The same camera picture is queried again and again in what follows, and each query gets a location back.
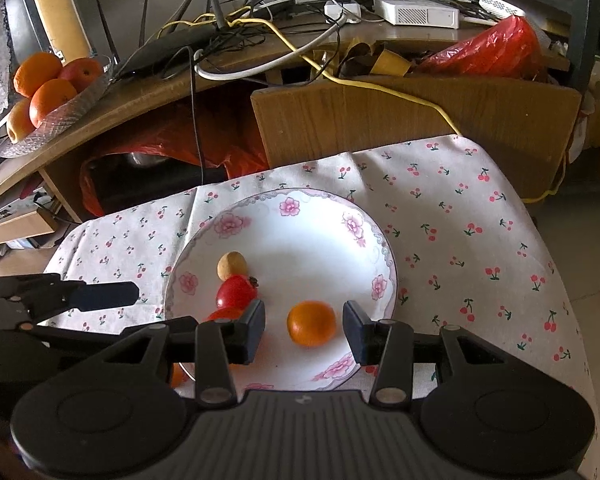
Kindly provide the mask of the small orange kumquat fruit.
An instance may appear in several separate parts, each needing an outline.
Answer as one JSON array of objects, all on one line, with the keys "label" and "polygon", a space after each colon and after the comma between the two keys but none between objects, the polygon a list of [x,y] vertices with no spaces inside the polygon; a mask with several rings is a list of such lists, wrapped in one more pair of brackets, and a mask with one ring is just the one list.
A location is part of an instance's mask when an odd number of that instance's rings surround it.
[{"label": "small orange kumquat fruit", "polygon": [[287,332],[295,344],[319,347],[327,344],[337,330],[334,309],[321,301],[302,301],[291,308],[286,319]]}]

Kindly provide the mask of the orange in glass bowl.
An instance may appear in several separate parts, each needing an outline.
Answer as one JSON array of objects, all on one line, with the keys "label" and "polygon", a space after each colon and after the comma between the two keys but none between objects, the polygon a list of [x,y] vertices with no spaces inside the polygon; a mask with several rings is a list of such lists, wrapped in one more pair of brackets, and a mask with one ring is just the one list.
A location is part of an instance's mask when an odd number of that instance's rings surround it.
[{"label": "orange in glass bowl", "polygon": [[17,68],[14,80],[15,92],[30,98],[47,81],[55,79],[62,70],[61,60],[50,52],[35,52]]}]

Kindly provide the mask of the white floral porcelain plate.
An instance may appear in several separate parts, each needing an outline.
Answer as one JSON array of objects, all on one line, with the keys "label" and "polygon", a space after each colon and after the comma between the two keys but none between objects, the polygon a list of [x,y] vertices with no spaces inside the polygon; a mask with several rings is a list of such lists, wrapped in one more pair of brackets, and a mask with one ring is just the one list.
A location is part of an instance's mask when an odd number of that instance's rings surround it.
[{"label": "white floral porcelain plate", "polygon": [[237,391],[330,390],[358,371],[346,336],[306,348],[293,342],[286,319],[304,300],[342,313],[356,301],[373,320],[392,315],[398,271],[384,231],[354,203],[310,188],[268,191],[228,206],[208,220],[176,260],[164,294],[167,318],[203,321],[221,286],[216,265],[239,252],[259,283],[265,330],[254,360],[232,370]]}]

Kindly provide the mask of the wooden board panel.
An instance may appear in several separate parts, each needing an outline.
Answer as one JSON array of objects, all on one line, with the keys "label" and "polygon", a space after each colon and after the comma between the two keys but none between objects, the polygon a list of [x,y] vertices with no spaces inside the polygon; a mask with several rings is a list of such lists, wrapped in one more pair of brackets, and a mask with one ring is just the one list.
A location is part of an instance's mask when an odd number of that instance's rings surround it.
[{"label": "wooden board panel", "polygon": [[491,77],[375,77],[375,89],[329,81],[253,92],[273,167],[460,130],[482,146],[518,195],[548,190],[580,110],[576,90]]}]

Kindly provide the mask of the wooden tv cabinet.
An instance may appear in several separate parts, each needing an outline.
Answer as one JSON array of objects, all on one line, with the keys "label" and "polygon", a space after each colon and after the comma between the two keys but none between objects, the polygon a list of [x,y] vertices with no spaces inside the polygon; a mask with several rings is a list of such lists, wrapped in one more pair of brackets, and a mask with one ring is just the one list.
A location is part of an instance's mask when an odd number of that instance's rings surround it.
[{"label": "wooden tv cabinet", "polygon": [[189,94],[188,76],[181,74],[172,80],[158,77],[116,84],[74,126],[39,151],[0,166],[0,196],[30,174],[40,174],[53,189],[71,217],[90,218],[81,203],[78,188],[80,160],[87,153],[87,144],[104,143],[114,138],[117,128],[152,110],[165,110],[169,103]]}]

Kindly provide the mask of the black router with antennas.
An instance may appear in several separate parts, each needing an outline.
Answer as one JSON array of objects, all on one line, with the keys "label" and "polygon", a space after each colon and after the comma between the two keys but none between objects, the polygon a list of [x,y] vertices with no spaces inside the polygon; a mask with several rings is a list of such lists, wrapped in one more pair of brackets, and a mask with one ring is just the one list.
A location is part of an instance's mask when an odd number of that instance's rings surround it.
[{"label": "black router with antennas", "polygon": [[140,20],[140,45],[122,62],[114,44],[106,15],[102,10],[102,4],[99,0],[96,0],[102,30],[111,53],[111,61],[105,70],[108,80],[114,82],[134,77],[138,73],[148,73],[167,58],[178,56],[184,50],[191,51],[193,47],[203,47],[205,49],[210,41],[215,40],[220,32],[227,29],[227,18],[222,11],[220,0],[207,0],[208,9],[211,10],[211,16],[208,20],[199,20],[186,25],[183,15],[192,1],[183,0],[172,21],[166,23],[166,26],[156,32],[154,36],[144,38],[148,9],[148,0],[145,0],[143,15]]}]

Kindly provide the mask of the large red tomato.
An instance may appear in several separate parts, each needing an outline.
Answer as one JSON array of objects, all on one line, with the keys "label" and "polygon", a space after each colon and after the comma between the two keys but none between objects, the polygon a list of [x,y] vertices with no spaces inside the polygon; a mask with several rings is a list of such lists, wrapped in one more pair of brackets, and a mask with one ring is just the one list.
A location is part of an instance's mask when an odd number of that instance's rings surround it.
[{"label": "large red tomato", "polygon": [[226,307],[226,308],[214,310],[211,314],[209,314],[206,317],[206,320],[207,321],[222,321],[222,320],[234,321],[234,320],[238,320],[238,318],[240,318],[243,313],[244,313],[244,309]]}]

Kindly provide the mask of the red plastic bag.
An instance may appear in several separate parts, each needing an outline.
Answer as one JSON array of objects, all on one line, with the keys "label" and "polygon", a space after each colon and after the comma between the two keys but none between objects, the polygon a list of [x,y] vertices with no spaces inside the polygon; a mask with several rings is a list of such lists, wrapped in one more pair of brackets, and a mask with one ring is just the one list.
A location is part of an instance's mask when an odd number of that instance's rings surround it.
[{"label": "red plastic bag", "polygon": [[525,18],[511,15],[475,37],[428,56],[417,73],[487,76],[542,81],[546,69],[536,32]]}]

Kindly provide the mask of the small yellow longan fruit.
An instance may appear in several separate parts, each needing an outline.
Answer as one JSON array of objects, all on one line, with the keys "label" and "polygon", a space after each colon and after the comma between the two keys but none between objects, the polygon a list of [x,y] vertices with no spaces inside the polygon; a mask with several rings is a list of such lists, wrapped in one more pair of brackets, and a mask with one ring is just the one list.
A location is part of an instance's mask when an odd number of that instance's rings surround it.
[{"label": "small yellow longan fruit", "polygon": [[225,282],[234,275],[247,275],[249,266],[240,252],[227,252],[219,258],[216,273],[219,279]]}]

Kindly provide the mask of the glass fruit bowl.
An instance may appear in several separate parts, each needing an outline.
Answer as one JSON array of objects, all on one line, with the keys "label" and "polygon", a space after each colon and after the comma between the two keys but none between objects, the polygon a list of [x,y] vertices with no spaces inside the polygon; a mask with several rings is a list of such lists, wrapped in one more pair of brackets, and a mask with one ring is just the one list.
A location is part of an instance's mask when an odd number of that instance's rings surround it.
[{"label": "glass fruit bowl", "polygon": [[30,155],[76,124],[108,90],[109,62],[108,58],[75,58],[62,63],[55,79],[42,84],[30,98],[21,96],[7,115],[8,140],[0,156]]}]

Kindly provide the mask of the cherry print white tablecloth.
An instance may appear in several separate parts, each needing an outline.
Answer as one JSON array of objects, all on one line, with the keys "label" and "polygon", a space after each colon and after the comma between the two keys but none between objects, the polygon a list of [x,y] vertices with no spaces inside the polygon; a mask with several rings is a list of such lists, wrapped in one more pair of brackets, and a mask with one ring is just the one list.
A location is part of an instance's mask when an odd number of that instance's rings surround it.
[{"label": "cherry print white tablecloth", "polygon": [[[504,174],[464,136],[280,167],[85,222],[58,247],[47,271],[88,284],[133,282],[140,298],[131,307],[69,310],[52,325],[116,334],[166,320],[174,264],[204,223],[248,197],[286,188],[340,196],[384,231],[398,271],[388,318],[420,334],[466,328],[594,400],[579,325],[555,263]],[[337,388],[369,393],[376,374],[358,365]]]}]

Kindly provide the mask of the white router box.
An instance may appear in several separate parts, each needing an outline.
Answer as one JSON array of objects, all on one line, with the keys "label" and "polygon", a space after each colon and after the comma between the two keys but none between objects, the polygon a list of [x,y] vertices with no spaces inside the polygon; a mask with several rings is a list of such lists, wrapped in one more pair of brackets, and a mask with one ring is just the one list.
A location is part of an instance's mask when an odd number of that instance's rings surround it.
[{"label": "white router box", "polygon": [[460,10],[431,0],[374,0],[373,8],[393,26],[460,28]]}]

